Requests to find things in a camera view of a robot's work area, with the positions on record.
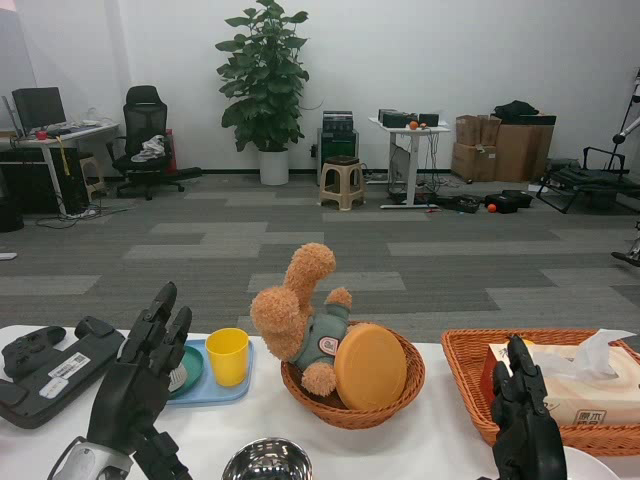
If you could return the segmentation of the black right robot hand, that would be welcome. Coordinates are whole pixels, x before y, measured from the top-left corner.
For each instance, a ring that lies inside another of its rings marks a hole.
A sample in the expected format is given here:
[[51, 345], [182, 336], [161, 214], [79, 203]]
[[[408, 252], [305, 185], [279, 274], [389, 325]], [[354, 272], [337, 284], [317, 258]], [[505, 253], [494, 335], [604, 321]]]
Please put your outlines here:
[[499, 477], [566, 479], [562, 439], [545, 405], [541, 368], [518, 335], [510, 337], [507, 358], [493, 369], [491, 416], [499, 432], [492, 452]]

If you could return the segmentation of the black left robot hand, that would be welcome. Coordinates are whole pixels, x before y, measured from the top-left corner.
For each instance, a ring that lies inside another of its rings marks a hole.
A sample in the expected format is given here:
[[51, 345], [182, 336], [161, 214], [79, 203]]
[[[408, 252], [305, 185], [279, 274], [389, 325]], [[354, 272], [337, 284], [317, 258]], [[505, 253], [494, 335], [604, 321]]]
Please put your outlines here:
[[170, 374], [180, 365], [192, 312], [172, 314], [177, 298], [166, 283], [143, 309], [108, 369], [91, 410], [85, 447], [96, 453], [97, 476], [124, 479], [137, 464], [148, 479], [189, 479], [178, 446], [155, 421], [169, 398]]

